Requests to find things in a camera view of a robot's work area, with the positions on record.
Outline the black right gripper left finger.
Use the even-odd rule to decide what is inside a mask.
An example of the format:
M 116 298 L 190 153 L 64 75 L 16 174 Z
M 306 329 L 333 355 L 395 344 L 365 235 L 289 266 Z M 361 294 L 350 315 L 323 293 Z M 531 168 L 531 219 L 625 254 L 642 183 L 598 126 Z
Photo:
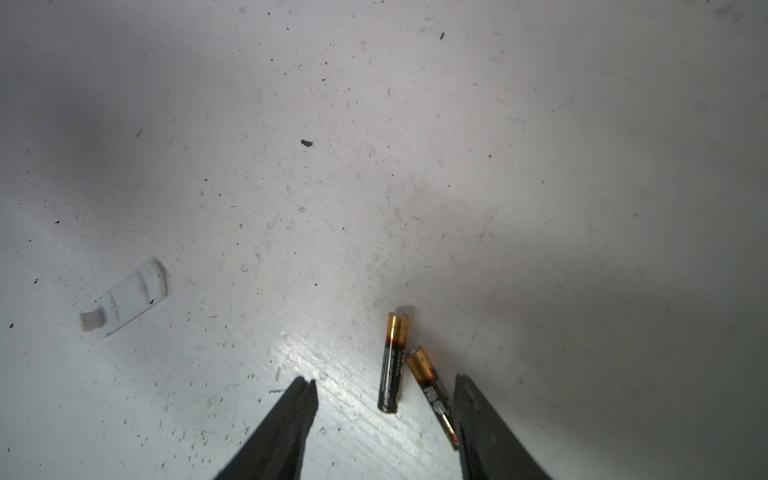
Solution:
M 317 410 L 316 382 L 295 378 L 215 479 L 299 479 Z

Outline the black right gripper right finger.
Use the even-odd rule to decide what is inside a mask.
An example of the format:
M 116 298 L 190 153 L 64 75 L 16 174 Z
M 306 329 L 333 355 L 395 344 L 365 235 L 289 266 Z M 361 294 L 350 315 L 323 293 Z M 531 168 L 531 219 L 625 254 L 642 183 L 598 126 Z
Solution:
M 551 479 L 469 376 L 456 375 L 452 407 L 464 479 Z

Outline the black gold AAA battery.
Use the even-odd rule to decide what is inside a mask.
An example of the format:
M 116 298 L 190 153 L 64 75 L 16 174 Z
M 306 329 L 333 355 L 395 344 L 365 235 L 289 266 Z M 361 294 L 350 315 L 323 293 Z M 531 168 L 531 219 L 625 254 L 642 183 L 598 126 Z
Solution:
M 451 400 L 429 356 L 422 346 L 416 346 L 406 356 L 406 363 L 422 394 L 454 451 L 459 448 Z
M 386 414 L 395 414 L 398 409 L 408 324 L 409 316 L 404 312 L 389 313 L 377 403 L 378 409 Z

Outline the white battery cover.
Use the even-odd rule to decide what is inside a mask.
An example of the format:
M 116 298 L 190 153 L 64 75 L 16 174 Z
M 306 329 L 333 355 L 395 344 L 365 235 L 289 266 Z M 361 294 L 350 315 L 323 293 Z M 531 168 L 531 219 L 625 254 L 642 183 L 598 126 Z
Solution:
M 96 299 L 92 310 L 81 312 L 80 329 L 97 332 L 101 338 L 111 336 L 157 306 L 167 293 L 165 269 L 153 257 Z

